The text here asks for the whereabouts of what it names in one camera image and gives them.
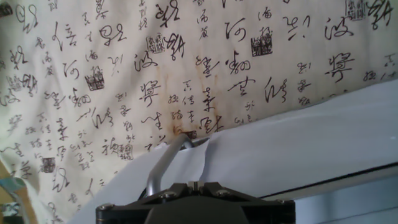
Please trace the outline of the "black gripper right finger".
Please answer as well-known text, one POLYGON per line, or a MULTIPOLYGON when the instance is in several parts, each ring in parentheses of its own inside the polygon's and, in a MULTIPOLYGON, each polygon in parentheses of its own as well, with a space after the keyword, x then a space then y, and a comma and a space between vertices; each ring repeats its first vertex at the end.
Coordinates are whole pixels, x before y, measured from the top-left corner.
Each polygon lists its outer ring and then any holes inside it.
POLYGON ((294 223, 293 200, 263 200, 217 182, 197 182, 200 210, 215 223, 294 223))

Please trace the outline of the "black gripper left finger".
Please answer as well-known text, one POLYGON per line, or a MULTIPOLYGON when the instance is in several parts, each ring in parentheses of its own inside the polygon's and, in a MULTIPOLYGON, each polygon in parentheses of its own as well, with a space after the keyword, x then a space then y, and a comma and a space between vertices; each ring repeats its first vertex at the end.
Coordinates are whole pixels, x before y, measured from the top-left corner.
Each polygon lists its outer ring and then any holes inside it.
POLYGON ((160 191, 154 195, 142 197, 127 205, 115 205, 104 203, 95 209, 96 224, 112 223, 144 223, 149 212, 158 205, 172 202, 176 199, 192 196, 197 189, 196 182, 187 184, 176 183, 170 188, 160 191))

